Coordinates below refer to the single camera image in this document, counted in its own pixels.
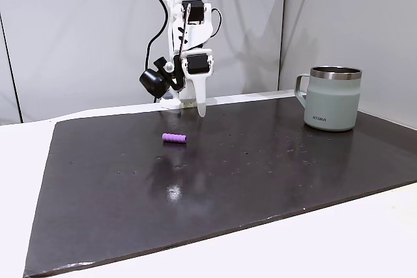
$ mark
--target stainless steel rim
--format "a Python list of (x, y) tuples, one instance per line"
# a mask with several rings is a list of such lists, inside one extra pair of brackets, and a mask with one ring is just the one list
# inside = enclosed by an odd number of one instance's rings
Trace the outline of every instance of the stainless steel rim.
[(337, 81), (350, 81), (352, 79), (360, 79), (362, 71), (357, 68), (346, 68), (344, 66), (315, 66), (311, 68), (310, 76)]

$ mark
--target mug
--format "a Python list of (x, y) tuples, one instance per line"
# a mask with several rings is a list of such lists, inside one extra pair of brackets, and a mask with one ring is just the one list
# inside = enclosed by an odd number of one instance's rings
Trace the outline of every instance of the mug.
[[(306, 99), (301, 79), (310, 77)], [(297, 77), (295, 96), (304, 107), (304, 122), (320, 130), (342, 132), (353, 128), (358, 114), (362, 71), (341, 66), (317, 66)]]

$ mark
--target purple foam cylinder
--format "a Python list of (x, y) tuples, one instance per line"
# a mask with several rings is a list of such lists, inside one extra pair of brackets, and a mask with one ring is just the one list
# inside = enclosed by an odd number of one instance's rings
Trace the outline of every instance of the purple foam cylinder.
[(174, 133), (164, 133), (162, 134), (162, 140), (168, 143), (186, 143), (187, 136), (175, 135)]

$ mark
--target mug handle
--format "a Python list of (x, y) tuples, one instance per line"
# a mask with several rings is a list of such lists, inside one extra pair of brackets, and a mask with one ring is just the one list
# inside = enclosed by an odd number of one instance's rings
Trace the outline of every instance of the mug handle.
[(304, 77), (310, 77), (309, 74), (301, 74), (297, 76), (297, 81), (295, 82), (295, 88), (294, 88), (294, 94), (297, 97), (298, 101), (302, 104), (302, 106), (306, 107), (306, 99), (302, 96), (300, 92), (300, 85), (301, 85), (301, 79)]

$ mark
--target logo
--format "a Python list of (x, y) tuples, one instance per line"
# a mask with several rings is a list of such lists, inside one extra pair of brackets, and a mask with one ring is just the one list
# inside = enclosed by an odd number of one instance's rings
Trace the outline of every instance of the logo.
[(326, 119), (323, 117), (313, 117), (313, 120), (321, 120), (322, 122), (326, 122)]

